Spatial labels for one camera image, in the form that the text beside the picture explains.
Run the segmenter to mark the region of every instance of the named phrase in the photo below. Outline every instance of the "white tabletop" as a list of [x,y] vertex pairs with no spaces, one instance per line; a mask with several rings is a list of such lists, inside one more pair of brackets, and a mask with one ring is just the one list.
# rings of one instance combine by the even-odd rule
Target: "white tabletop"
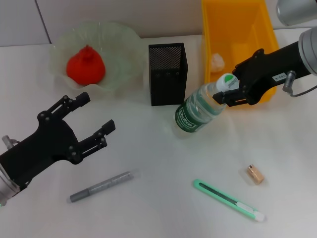
[[[276,30],[281,46],[305,29]],[[202,82],[201,36],[145,39],[184,42],[186,96]],[[63,95],[76,96],[47,67],[49,45],[0,48],[0,135],[22,140],[37,114]],[[148,77],[129,90],[95,97],[65,120],[79,140],[109,119],[117,129],[108,147],[79,165],[60,161],[0,208],[3,238],[298,238],[316,237],[317,91],[293,99],[281,87],[271,102],[228,109],[199,133],[179,139],[171,130],[177,106],[151,107]],[[297,80],[295,93],[317,84]],[[6,150],[0,143],[0,153]],[[265,181],[245,178],[256,165]],[[119,173],[141,175],[77,203],[69,195]],[[266,214],[256,223],[192,186],[202,179]]]

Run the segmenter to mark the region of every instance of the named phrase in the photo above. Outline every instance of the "red object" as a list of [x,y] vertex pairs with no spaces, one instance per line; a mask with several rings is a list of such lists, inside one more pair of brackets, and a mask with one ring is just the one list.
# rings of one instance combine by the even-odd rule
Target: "red object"
[[76,83],[88,85],[99,83],[106,73],[106,67],[98,52],[86,45],[70,58],[66,72]]

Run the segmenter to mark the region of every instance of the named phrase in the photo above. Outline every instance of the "green bottle label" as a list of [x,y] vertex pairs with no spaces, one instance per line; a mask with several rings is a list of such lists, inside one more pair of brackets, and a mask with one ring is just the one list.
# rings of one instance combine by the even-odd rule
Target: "green bottle label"
[[184,131],[189,133],[194,133],[197,131],[199,127],[205,125],[207,123],[203,123],[195,120],[192,116],[190,116],[187,107],[186,101],[179,106],[179,108],[175,112],[175,120],[177,125]]

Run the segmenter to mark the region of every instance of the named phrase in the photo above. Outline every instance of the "black mesh pen holder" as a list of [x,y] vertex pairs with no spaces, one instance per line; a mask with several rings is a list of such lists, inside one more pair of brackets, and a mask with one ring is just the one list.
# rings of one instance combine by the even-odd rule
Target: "black mesh pen holder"
[[176,105],[184,102],[187,70],[183,43],[149,45],[152,106]]

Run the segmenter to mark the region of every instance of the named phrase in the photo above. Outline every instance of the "green glass bowl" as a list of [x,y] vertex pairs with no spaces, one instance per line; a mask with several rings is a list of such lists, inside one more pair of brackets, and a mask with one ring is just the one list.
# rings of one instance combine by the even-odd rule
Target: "green glass bowl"
[[[106,74],[98,84],[79,85],[66,74],[69,59],[83,47],[93,47],[102,57]],[[50,49],[50,71],[60,76],[75,90],[96,87],[114,91],[122,84],[142,75],[146,60],[146,45],[129,27],[114,22],[86,22],[62,35]]]

